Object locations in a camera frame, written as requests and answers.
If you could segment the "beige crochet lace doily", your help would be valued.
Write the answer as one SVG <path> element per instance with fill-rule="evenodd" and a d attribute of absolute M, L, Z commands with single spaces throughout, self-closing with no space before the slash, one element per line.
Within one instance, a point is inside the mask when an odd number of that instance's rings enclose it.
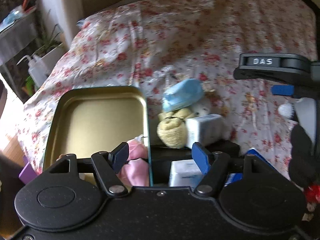
<path fill-rule="evenodd" d="M 223 102 L 222 96 L 215 89 L 215 87 L 213 86 L 213 83 L 211 81 L 208 81 L 208 80 L 207 81 L 201 81 L 201 86 L 202 86 L 202 89 L 204 91 L 204 96 L 203 97 L 207 97 L 210 100 L 211 105 L 213 107 L 216 107 L 219 110 L 221 110 L 222 111 L 222 116 L 226 118 L 227 115 L 229 114 L 229 108 L 226 106 L 226 103 Z M 176 111 L 179 111 L 180 109 L 183 109 L 183 108 L 187 108 L 187 109 L 189 109 L 190 113 L 193 113 L 190 110 L 189 106 L 182 106 L 182 107 L 176 109 Z"/>

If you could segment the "purple block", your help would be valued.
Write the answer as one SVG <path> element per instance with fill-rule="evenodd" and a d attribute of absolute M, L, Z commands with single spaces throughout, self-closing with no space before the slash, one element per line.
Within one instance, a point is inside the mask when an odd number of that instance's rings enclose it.
<path fill-rule="evenodd" d="M 34 180 L 37 177 L 37 173 L 34 171 L 32 165 L 30 163 L 27 163 L 22 171 L 20 172 L 18 178 L 20 181 L 24 184 L 27 185 L 29 182 Z"/>

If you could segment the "yellow rolled towel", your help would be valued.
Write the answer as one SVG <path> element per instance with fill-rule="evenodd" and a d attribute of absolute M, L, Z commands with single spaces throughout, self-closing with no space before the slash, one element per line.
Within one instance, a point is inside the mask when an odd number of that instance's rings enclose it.
<path fill-rule="evenodd" d="M 158 115 L 157 135 L 170 148 L 183 148 L 187 143 L 187 128 L 185 121 L 197 117 L 189 108 L 177 111 L 162 112 Z"/>

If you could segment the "metal shelf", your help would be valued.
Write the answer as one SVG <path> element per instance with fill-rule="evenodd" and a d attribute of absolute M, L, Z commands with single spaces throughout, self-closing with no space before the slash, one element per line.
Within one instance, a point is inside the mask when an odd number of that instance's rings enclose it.
<path fill-rule="evenodd" d="M 36 7 L 33 7 L 22 18 L 1 30 L 1 70 L 7 75 L 8 85 L 20 100 L 23 99 L 23 91 L 15 83 L 8 62 L 37 38 L 35 11 Z"/>

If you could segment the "black white penguin plush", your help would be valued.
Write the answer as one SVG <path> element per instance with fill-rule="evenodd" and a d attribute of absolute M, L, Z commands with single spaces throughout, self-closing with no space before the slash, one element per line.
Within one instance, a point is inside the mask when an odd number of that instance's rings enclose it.
<path fill-rule="evenodd" d="M 319 203 L 319 135 L 316 101 L 310 98 L 286 102 L 278 107 L 285 119 L 295 121 L 291 130 L 291 160 L 288 165 L 290 179 L 303 188 L 308 203 Z"/>

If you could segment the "white squeeze bottle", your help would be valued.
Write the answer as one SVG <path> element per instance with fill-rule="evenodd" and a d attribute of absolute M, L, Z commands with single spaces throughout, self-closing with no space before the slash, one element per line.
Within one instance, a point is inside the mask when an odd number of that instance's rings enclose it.
<path fill-rule="evenodd" d="M 25 55 L 18 61 L 20 64 L 22 61 L 27 60 L 28 73 L 34 81 L 37 88 L 40 88 L 49 76 L 49 70 L 44 64 L 41 57 L 33 54 L 32 56 Z"/>

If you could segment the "white teddy bear plush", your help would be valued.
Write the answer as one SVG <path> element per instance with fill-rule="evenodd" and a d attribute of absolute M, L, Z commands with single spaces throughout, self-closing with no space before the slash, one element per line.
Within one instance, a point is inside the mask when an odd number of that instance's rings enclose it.
<path fill-rule="evenodd" d="M 204 116 L 208 114 L 219 114 L 222 115 L 222 111 L 219 110 L 216 107 L 213 107 L 211 105 L 210 100 L 207 97 L 203 97 L 196 103 L 189 106 L 190 110 L 195 113 L 196 116 Z M 222 126 L 222 139 L 229 140 L 231 136 L 231 124 L 230 122 L 225 118 L 222 117 L 223 126 Z"/>

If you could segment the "black box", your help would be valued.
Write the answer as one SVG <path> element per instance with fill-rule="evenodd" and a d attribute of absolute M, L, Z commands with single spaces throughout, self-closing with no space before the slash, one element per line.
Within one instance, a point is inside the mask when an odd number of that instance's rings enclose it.
<path fill-rule="evenodd" d="M 210 152 L 221 151 L 227 153 L 231 158 L 240 156 L 240 146 L 229 140 L 220 139 L 215 143 L 205 146 Z M 169 174 L 172 161 L 191 159 L 191 149 L 184 148 L 169 148 L 165 145 L 151 145 L 151 171 L 153 185 L 169 183 Z"/>

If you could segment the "potted green plant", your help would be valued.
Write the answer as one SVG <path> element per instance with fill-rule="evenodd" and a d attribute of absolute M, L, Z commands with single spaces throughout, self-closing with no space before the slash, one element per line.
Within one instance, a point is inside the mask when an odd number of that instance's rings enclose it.
<path fill-rule="evenodd" d="M 47 34 L 45 34 L 43 36 L 43 46 L 33 53 L 42 58 L 44 64 L 49 70 L 49 75 L 52 73 L 53 68 L 55 67 L 59 59 L 61 59 L 61 57 L 66 52 L 63 43 L 57 39 L 58 36 L 62 33 L 63 30 L 60 28 L 59 24 L 54 25 L 50 35 L 48 36 Z M 38 89 L 30 75 L 26 79 L 26 82 L 28 82 L 29 80 L 33 82 L 34 89 Z"/>

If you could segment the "small white wipe packet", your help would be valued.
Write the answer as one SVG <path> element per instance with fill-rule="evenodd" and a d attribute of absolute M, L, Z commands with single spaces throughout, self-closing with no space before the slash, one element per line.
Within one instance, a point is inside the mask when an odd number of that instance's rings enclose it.
<path fill-rule="evenodd" d="M 188 186 L 194 189 L 203 174 L 193 159 L 172 161 L 169 174 L 169 187 Z"/>

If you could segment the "gold metal tin box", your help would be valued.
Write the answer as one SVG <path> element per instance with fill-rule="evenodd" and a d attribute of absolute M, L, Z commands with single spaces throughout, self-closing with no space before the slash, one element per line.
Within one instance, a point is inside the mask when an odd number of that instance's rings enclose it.
<path fill-rule="evenodd" d="M 43 169 L 55 163 L 60 155 L 74 153 L 78 158 L 89 158 L 96 152 L 111 152 L 121 142 L 136 137 L 141 137 L 148 148 L 149 163 L 148 108 L 144 94 L 138 88 L 121 86 L 70 90 L 58 102 Z"/>

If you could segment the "floral pink bedspread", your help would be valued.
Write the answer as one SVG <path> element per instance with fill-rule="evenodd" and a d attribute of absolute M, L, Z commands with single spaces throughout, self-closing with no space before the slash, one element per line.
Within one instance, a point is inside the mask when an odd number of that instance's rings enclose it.
<path fill-rule="evenodd" d="M 156 134 L 162 94 L 186 79 L 211 81 L 229 108 L 231 140 L 256 148 L 283 175 L 293 122 L 278 114 L 285 98 L 266 80 L 236 81 L 242 53 L 294 53 L 316 60 L 318 12 L 302 0 L 144 0 L 85 19 L 71 47 L 24 104 L 18 140 L 42 172 L 61 96 L 82 87 L 140 88 Z"/>

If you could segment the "pink soft cloth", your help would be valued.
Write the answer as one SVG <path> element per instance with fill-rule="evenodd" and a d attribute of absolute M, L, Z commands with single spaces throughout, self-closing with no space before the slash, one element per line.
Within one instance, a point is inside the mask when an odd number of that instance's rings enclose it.
<path fill-rule="evenodd" d="M 117 174 L 118 178 L 128 187 L 150 186 L 148 148 L 143 144 L 141 137 L 131 139 L 127 143 L 129 157 Z"/>

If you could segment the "white tissue pack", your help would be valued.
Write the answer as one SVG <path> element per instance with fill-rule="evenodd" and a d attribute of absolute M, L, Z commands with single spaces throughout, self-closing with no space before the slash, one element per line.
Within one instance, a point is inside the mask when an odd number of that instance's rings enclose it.
<path fill-rule="evenodd" d="M 185 121 L 185 125 L 188 148 L 192 148 L 195 142 L 207 146 L 222 138 L 224 121 L 221 115 L 208 114 L 190 118 Z"/>

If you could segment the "blue tissue packet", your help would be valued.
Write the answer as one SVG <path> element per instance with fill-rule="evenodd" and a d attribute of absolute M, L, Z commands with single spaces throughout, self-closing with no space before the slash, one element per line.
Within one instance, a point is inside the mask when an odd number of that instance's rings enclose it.
<path fill-rule="evenodd" d="M 276 170 L 276 168 L 266 158 L 264 158 L 255 148 L 253 147 L 250 148 L 242 157 L 248 154 L 256 156 L 257 158 L 261 159 L 263 162 L 267 163 L 267 165 L 270 166 L 272 169 Z M 236 181 L 240 181 L 242 180 L 242 178 L 243 178 L 243 172 L 229 173 L 224 187 Z"/>

